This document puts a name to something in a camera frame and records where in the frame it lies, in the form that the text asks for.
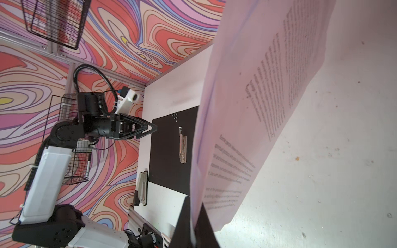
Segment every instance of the black panel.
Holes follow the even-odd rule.
[[[153,120],[158,129],[152,134],[149,182],[189,195],[193,136],[198,109],[197,106]],[[186,163],[179,160],[179,127],[182,127],[182,135],[187,136]]]

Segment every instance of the white paper sheet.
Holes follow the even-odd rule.
[[[320,69],[335,0],[228,0],[193,141],[191,211],[229,223]]]

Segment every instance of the white table surface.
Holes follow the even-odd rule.
[[[397,247],[396,10],[392,0],[337,1],[325,64],[234,219],[216,232],[221,247]],[[147,87],[145,119],[199,103],[206,52],[202,65]],[[145,137],[138,171],[149,153]],[[150,184],[148,205],[136,210],[170,234],[183,199]]]
[[[189,59],[170,73],[145,88],[142,118],[152,121],[200,104],[204,77],[212,46]],[[151,135],[139,145],[138,175],[150,170]],[[160,232],[170,236],[178,221],[185,194],[154,183],[148,183],[147,205],[134,210]]]

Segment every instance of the metal bracket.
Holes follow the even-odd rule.
[[[179,160],[186,163],[186,142],[187,136],[182,135],[182,127],[179,127]]]

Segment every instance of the electrical cable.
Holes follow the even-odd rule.
[[[111,148],[111,147],[114,145],[114,141],[113,141],[113,143],[112,143],[110,146],[108,146],[108,147],[106,147],[106,148],[104,148],[104,149],[99,149],[99,148],[93,147],[93,146],[96,145],[98,142],[99,142],[99,140],[97,140],[94,144],[88,145],[88,147],[91,148],[91,149],[93,149],[93,150],[104,151],[104,150],[107,150],[107,149]]]
[[[113,96],[114,96],[114,107],[113,107],[113,110],[110,113],[116,112],[116,110],[117,110],[117,101],[118,101],[118,97],[117,97],[117,94],[116,94],[117,91],[113,88],[113,85],[110,83],[108,78],[98,68],[96,68],[96,67],[94,67],[92,65],[88,65],[88,64],[79,65],[79,66],[77,66],[77,68],[73,72],[73,85],[74,85],[76,93],[80,93],[79,85],[78,85],[78,82],[77,82],[77,75],[83,69],[89,69],[91,71],[94,71],[94,72],[96,72],[97,74],[99,74],[103,78],[103,80],[109,86],[109,89],[110,89],[110,91],[112,91]],[[106,103],[105,103],[104,99],[101,96],[99,98],[100,98],[100,99],[98,99],[99,108],[100,108],[100,110],[102,111],[102,113],[105,116],[108,116],[110,113],[107,111]]]
[[[26,197],[27,197],[27,191],[25,191],[25,200],[23,201],[23,204],[24,204],[24,205],[25,205],[25,202],[26,202]],[[15,226],[16,224],[18,224],[18,223],[20,222],[19,217],[21,217],[22,209],[17,213],[17,215],[15,215],[15,216],[8,222],[9,224]],[[19,217],[18,217],[18,222],[17,222],[17,223],[12,223],[12,221],[13,221],[18,215],[19,215]]]
[[[131,234],[135,236],[135,238],[139,238],[141,235],[135,235],[135,233],[131,229],[124,229],[123,232],[130,231]]]

